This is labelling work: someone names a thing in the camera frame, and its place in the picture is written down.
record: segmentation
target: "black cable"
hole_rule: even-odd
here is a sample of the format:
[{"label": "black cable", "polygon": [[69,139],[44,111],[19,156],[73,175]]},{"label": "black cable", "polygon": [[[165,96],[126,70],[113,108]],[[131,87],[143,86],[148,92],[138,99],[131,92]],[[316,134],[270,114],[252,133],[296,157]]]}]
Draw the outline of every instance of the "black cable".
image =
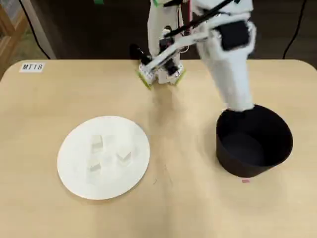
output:
[{"label": "black cable", "polygon": [[234,0],[224,0],[223,2],[221,2],[220,4],[218,4],[217,6],[215,6],[213,9],[207,11],[204,15],[202,15],[200,18],[198,18],[197,20],[192,20],[191,22],[189,22],[187,25],[184,25],[182,27],[179,27],[169,33],[167,33],[165,35],[165,37],[171,37],[171,36],[176,36],[177,34],[181,33],[182,31],[185,31],[191,27],[196,27],[199,24],[203,23],[204,21],[207,21],[208,19],[214,17],[215,15],[218,14],[218,11],[220,9],[222,9],[223,7],[227,6],[229,3],[231,3]]},{"label": "black cable", "polygon": [[31,31],[32,31],[32,33],[33,33],[33,36],[34,36],[34,39],[35,39],[36,44],[38,45],[38,47],[40,48],[40,50],[42,51],[42,53],[50,60],[51,58],[49,57],[49,55],[46,54],[45,51],[43,50],[43,48],[40,46],[40,43],[39,43],[39,41],[38,41],[38,38],[36,37],[34,28],[33,28],[33,26],[32,26],[31,20],[30,20],[30,18],[29,18],[28,13],[27,13],[26,10],[25,10],[25,7],[24,7],[22,1],[19,0],[19,2],[20,2],[20,5],[21,5],[21,7],[22,7],[22,9],[23,9],[23,11],[24,11],[24,14],[26,15],[26,18],[28,19],[28,22],[29,22],[29,25],[30,25],[30,27],[31,27]]},{"label": "black cable", "polygon": [[302,20],[303,20],[303,16],[304,16],[304,10],[305,10],[306,3],[307,3],[307,0],[304,0],[303,1],[303,5],[302,5],[302,9],[301,9],[301,13],[299,15],[297,27],[296,27],[296,30],[295,30],[295,34],[294,34],[293,38],[291,39],[290,43],[288,44],[288,46],[286,47],[286,49],[284,51],[283,60],[286,58],[288,50],[291,48],[292,44],[294,43],[294,41],[295,41],[295,39],[296,39],[296,37],[297,37],[297,35],[299,33],[299,30],[300,30],[301,24],[302,24]]}]

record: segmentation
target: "black bin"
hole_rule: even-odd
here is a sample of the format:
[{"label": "black bin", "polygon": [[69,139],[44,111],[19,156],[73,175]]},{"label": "black bin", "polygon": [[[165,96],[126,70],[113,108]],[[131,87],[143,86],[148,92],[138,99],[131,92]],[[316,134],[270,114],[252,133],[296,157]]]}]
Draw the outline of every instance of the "black bin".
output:
[{"label": "black bin", "polygon": [[293,148],[286,122],[255,105],[242,113],[224,111],[216,126],[216,155],[231,174],[250,178],[284,162]]}]

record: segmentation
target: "wall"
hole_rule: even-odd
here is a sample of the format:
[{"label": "wall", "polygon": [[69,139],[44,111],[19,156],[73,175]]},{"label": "wall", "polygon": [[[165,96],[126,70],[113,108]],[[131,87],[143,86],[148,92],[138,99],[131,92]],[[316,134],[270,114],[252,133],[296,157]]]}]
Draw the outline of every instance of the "wall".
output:
[{"label": "wall", "polygon": [[[308,0],[300,34],[287,54],[317,67],[316,0]],[[128,59],[128,47],[147,50],[146,0],[32,0],[49,42],[60,59]],[[281,59],[294,35],[303,0],[254,0],[252,20],[258,28],[254,59]],[[183,55],[197,59],[195,47]]]}]

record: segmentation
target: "paper plate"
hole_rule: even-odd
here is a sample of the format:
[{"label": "paper plate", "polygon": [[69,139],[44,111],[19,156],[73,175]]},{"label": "paper plate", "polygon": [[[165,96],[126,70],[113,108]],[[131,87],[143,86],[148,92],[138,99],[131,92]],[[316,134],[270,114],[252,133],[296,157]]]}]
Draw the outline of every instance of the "paper plate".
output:
[{"label": "paper plate", "polygon": [[133,121],[106,116],[88,120],[65,138],[57,170],[65,187],[87,199],[117,197],[143,177],[150,144]]}]

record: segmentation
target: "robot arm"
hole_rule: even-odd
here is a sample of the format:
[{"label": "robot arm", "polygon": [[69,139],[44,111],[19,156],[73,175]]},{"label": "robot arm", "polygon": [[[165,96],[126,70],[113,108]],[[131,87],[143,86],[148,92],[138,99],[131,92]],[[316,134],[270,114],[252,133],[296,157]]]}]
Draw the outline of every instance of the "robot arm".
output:
[{"label": "robot arm", "polygon": [[193,33],[176,40],[140,71],[148,74],[161,70],[180,49],[196,44],[228,108],[238,112],[253,108],[246,64],[256,36],[256,28],[249,21],[252,0],[192,0],[191,9],[201,16],[200,21],[166,37],[191,26],[195,27]]}]

